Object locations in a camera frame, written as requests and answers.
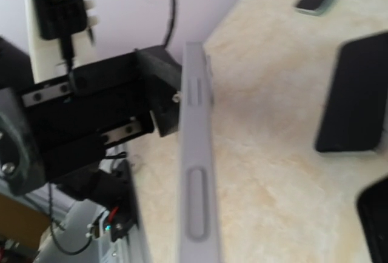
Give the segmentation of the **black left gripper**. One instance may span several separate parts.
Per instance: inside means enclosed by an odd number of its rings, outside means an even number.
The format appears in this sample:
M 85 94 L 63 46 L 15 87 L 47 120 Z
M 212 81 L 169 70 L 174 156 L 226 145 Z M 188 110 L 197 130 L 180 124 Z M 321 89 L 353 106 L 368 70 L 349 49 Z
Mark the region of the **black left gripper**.
M 15 196 L 105 157 L 108 148 L 178 129 L 182 67 L 163 46 L 136 49 L 23 91 L 1 89 L 1 171 Z

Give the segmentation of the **small silver-edged phone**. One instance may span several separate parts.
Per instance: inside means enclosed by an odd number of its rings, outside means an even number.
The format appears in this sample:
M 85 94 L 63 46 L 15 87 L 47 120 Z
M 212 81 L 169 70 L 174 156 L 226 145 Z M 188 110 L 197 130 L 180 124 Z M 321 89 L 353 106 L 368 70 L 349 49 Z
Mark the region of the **small silver-edged phone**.
M 222 262 L 212 109 L 210 59 L 202 43 L 188 42 L 179 112 L 178 262 Z

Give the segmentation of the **large black teal-edged phone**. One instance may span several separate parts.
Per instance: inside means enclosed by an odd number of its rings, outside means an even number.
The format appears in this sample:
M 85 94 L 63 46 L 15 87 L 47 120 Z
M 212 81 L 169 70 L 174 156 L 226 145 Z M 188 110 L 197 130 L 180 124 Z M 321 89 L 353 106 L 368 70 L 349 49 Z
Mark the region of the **large black teal-edged phone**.
M 319 153 L 378 148 L 387 110 L 387 33 L 349 41 L 338 50 L 315 140 Z

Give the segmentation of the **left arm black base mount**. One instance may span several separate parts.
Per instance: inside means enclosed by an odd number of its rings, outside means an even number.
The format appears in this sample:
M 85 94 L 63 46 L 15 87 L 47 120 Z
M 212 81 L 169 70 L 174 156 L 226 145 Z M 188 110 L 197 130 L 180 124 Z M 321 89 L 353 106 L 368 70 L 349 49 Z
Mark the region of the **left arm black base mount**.
M 139 225 L 138 203 L 128 160 L 119 161 L 111 173 L 83 168 L 56 180 L 57 188 L 77 201 L 88 199 L 109 211 L 112 242 L 127 236 Z

